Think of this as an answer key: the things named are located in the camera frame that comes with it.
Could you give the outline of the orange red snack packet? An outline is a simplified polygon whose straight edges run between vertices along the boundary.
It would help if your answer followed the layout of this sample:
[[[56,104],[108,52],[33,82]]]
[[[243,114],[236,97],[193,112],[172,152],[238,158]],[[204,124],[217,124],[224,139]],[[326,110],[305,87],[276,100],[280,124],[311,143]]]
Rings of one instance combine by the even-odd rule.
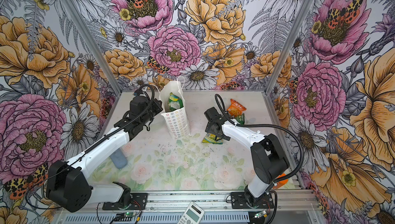
[[[227,112],[231,117],[237,117],[237,116],[241,116],[243,112],[246,110],[247,109],[243,105],[241,105],[238,101],[231,99],[230,106],[227,109]]]

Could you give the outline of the yellow green snack packet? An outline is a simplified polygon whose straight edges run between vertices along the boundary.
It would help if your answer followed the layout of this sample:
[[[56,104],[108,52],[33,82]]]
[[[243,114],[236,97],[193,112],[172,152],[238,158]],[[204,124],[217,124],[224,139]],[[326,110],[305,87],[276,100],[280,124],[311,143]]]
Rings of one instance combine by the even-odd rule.
[[[183,100],[171,92],[168,98],[168,106],[170,111],[179,110],[184,107]]]

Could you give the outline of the white paper bag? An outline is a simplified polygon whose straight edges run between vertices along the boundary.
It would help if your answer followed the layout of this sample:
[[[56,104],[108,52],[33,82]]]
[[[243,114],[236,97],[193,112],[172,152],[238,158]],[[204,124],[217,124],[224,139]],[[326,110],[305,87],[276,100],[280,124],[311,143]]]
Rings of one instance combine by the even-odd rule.
[[[186,100],[183,93],[184,78],[182,76],[180,76],[180,78],[182,78],[181,81],[179,79],[170,81],[159,92],[159,98],[163,104],[163,112],[161,115],[163,116],[168,131],[173,139],[179,139],[190,135],[190,125],[186,112]],[[182,98],[184,104],[183,108],[176,111],[169,110],[168,98],[171,92]]]

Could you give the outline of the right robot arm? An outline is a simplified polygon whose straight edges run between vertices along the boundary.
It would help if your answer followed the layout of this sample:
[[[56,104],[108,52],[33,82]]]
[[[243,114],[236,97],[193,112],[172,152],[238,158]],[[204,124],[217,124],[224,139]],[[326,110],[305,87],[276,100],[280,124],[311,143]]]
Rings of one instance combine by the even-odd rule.
[[[290,167],[278,137],[274,134],[263,135],[260,131],[253,131],[253,125],[243,125],[236,120],[230,120],[212,107],[204,113],[208,123],[205,131],[215,138],[235,140],[251,151],[255,176],[245,187],[240,205],[250,208],[272,208],[270,190],[282,181],[288,180],[292,174],[285,171]]]

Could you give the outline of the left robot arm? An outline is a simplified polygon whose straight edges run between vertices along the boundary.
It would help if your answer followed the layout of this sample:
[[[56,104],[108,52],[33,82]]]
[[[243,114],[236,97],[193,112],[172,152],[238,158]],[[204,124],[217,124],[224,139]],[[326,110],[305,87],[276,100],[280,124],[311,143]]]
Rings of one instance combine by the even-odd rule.
[[[107,158],[148,129],[154,117],[163,111],[163,103],[155,91],[147,95],[135,92],[122,119],[101,139],[67,161],[59,160],[48,170],[45,196],[69,212],[77,212],[87,204],[109,203],[126,209],[132,202],[131,189],[120,182],[90,185],[88,178]]]

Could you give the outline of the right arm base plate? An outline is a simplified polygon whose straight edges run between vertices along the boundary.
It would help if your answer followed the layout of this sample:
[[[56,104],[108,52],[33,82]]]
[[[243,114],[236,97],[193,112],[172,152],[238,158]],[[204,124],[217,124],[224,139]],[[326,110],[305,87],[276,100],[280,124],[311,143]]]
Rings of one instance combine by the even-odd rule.
[[[274,202],[270,194],[264,193],[256,198],[247,192],[231,192],[230,204],[232,209],[273,209]]]

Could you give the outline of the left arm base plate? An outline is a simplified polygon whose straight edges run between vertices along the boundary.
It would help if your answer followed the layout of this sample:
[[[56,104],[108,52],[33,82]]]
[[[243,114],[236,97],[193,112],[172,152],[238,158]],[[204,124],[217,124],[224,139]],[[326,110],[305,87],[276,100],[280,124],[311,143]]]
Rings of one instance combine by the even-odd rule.
[[[148,193],[130,193],[118,202],[105,202],[102,209],[105,211],[115,210],[138,210],[146,209]]]

